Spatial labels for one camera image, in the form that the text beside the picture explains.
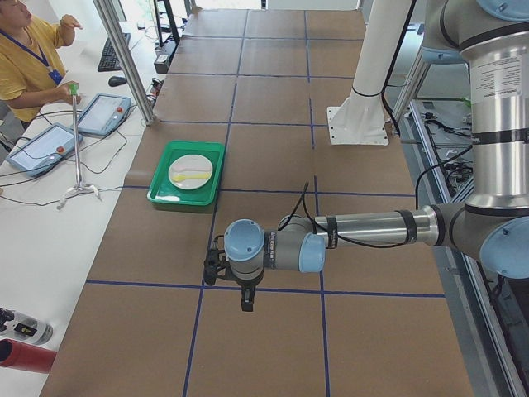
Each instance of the blue lanyard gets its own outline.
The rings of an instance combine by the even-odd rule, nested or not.
[[[39,51],[41,52],[41,56],[38,56],[32,50],[30,50],[25,45],[23,45],[20,41],[18,41],[15,38],[9,36],[5,31],[2,31],[0,29],[0,33],[3,34],[7,39],[11,40],[16,45],[18,45],[20,48],[22,48],[25,52],[27,52],[27,53],[33,55],[35,58],[37,58],[49,71],[52,70],[52,68],[50,67],[50,62],[48,62],[48,60],[46,59],[46,57],[44,55],[44,52],[42,52],[42,49],[41,49],[40,45],[37,44],[39,46]]]

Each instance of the blue joint cap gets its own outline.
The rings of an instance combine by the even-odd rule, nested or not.
[[[422,59],[427,64],[433,65],[455,65],[465,62],[458,50],[436,50],[427,47],[422,47]]]
[[[325,265],[325,240],[322,236],[307,233],[299,252],[299,271],[318,273]]]
[[[529,22],[527,0],[477,0],[490,15],[510,22]]]
[[[263,249],[265,231],[250,219],[234,221],[224,233],[224,250],[228,259],[249,261]]]
[[[511,279],[529,278],[529,217],[498,227],[485,239],[479,259],[487,269]]]

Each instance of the black keyboard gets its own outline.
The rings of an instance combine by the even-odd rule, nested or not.
[[[131,41],[130,33],[123,33],[123,38],[128,45]],[[110,38],[107,38],[105,46],[102,48],[101,59],[99,60],[98,72],[112,72],[113,70],[121,70],[122,66],[117,58],[114,46],[110,42]]]

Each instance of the transparent bottle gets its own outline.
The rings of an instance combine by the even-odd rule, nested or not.
[[[15,310],[0,308],[0,336],[42,345],[50,340],[53,328],[42,321]]]

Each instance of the tripod base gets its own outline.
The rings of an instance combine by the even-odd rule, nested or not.
[[[94,193],[96,197],[101,200],[101,195],[99,194],[98,188],[93,184],[79,184],[73,188],[69,188],[63,195],[63,198],[59,201],[57,209],[62,209],[66,205],[66,200],[71,199],[72,197],[79,196],[80,194]]]

